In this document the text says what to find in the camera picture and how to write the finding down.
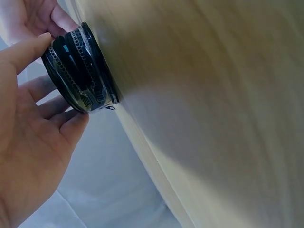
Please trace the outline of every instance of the light wood grain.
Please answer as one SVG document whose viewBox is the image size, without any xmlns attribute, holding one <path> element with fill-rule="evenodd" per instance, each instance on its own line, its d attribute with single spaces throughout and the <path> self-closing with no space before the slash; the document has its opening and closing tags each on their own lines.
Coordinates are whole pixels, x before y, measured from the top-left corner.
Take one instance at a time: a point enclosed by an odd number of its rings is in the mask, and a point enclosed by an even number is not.
<svg viewBox="0 0 304 228">
<path fill-rule="evenodd" d="M 304 227 L 304 2 L 77 3 L 184 227 Z"/>
</svg>

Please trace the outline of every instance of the white fabric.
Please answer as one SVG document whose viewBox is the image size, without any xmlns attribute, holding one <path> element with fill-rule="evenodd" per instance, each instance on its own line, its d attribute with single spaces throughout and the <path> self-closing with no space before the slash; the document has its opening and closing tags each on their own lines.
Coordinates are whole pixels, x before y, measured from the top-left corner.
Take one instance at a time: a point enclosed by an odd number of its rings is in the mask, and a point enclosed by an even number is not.
<svg viewBox="0 0 304 228">
<path fill-rule="evenodd" d="M 34 63 L 19 82 L 44 73 L 44 67 Z M 58 91 L 43 101 L 56 95 Z M 91 116 L 55 194 L 19 228 L 180 227 L 115 112 L 102 110 Z"/>
</svg>

